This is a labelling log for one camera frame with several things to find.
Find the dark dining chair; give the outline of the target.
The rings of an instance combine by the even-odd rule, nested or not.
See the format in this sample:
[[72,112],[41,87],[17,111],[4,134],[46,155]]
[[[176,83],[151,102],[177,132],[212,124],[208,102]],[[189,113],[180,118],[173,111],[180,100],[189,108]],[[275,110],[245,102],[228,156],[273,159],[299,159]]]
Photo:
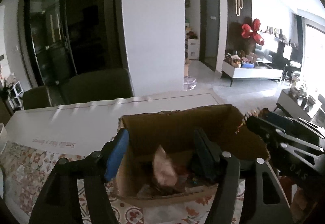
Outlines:
[[24,110],[49,108],[64,104],[59,90],[47,85],[25,91],[22,101]]
[[72,77],[60,89],[66,104],[128,99],[134,96],[131,77],[126,69],[83,73]]

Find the orange beige snack bag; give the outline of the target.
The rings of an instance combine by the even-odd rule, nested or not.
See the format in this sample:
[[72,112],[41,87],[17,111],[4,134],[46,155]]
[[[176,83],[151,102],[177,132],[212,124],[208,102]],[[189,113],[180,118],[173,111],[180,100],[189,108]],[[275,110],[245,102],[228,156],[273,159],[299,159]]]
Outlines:
[[153,172],[157,183],[162,187],[174,187],[177,184],[177,174],[172,160],[167,156],[162,146],[158,146],[153,159]]

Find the dark dining chair left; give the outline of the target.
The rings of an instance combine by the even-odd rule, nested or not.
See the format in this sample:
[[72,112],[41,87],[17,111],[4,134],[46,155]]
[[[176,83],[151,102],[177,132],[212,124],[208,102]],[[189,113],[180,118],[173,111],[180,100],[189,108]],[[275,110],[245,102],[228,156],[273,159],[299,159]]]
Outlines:
[[22,101],[24,110],[49,108],[64,104],[59,90],[47,85],[25,91]]

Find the dark hallway door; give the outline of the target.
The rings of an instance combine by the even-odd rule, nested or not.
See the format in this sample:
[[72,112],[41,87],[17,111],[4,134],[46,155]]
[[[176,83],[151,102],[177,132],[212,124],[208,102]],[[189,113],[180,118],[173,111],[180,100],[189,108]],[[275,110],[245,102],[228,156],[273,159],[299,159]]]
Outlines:
[[200,0],[199,60],[216,71],[220,32],[220,0]]

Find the white low tv cabinet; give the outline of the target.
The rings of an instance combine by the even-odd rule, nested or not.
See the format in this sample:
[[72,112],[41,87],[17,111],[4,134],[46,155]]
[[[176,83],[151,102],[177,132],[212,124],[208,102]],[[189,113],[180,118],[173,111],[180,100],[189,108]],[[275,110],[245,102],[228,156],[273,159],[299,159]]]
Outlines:
[[281,69],[237,68],[223,61],[221,76],[230,78],[230,86],[235,80],[278,80],[283,75]]

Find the dark dining chair right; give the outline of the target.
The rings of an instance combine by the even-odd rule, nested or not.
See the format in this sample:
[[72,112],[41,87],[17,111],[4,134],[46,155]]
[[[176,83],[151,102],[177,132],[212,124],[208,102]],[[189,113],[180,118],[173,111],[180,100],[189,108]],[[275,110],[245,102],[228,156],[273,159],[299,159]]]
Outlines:
[[60,89],[66,104],[128,99],[134,96],[131,77],[126,69],[83,73],[72,77]]

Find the clear plastic stool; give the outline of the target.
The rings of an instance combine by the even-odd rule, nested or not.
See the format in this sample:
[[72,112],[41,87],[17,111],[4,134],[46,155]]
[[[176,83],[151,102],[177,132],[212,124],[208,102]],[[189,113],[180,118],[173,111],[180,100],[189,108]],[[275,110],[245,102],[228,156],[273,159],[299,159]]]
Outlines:
[[183,89],[193,90],[197,86],[197,80],[192,76],[185,76],[183,79]]

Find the white storage drawers hallway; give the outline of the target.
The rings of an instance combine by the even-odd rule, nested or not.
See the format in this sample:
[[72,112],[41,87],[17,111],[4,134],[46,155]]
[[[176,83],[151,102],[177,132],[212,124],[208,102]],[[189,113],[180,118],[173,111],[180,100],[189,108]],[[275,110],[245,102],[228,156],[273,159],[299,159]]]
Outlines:
[[185,50],[187,58],[190,60],[199,59],[199,39],[193,31],[186,31],[185,35]]

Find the dark glass sliding doors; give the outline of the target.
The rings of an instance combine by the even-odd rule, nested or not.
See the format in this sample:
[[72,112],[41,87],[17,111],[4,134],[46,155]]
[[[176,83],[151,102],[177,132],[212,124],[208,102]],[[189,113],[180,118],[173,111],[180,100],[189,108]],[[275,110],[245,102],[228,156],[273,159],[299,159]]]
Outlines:
[[18,34],[31,87],[128,66],[122,0],[19,0]]

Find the patterned table mat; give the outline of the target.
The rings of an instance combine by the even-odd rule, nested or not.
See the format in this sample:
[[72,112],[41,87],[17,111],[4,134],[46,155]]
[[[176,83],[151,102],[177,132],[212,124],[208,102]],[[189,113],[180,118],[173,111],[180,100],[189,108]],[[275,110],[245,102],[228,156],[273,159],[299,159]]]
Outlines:
[[[28,223],[43,185],[62,157],[69,161],[82,159],[80,155],[35,149],[11,141],[1,146],[2,197],[20,223]],[[141,208],[119,199],[113,182],[100,182],[99,189],[118,223],[205,223],[215,197],[212,194],[180,204]]]

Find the coffee table with items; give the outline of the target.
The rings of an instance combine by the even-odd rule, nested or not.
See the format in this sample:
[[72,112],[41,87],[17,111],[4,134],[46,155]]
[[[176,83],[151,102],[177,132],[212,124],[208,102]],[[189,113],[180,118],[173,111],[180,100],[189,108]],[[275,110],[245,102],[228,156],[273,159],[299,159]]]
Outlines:
[[310,104],[304,97],[294,98],[289,88],[283,89],[280,92],[275,110],[277,109],[282,110],[288,117],[302,118],[324,127],[324,109],[321,106],[321,102],[317,100],[314,104]]

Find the brown cardboard box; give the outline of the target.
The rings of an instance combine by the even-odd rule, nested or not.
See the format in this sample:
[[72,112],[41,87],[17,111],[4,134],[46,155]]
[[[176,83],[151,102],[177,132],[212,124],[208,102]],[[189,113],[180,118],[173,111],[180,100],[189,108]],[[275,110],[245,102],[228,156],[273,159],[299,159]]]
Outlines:
[[[119,127],[129,132],[128,149],[113,180],[112,194],[139,208],[189,202],[211,196],[219,176],[217,165],[201,159],[194,132],[201,129],[213,146],[228,151],[240,160],[259,157],[268,161],[269,151],[262,138],[241,127],[243,114],[226,105],[201,106],[188,110],[124,115]],[[175,188],[159,188],[153,172],[155,152],[162,147],[178,176]]]

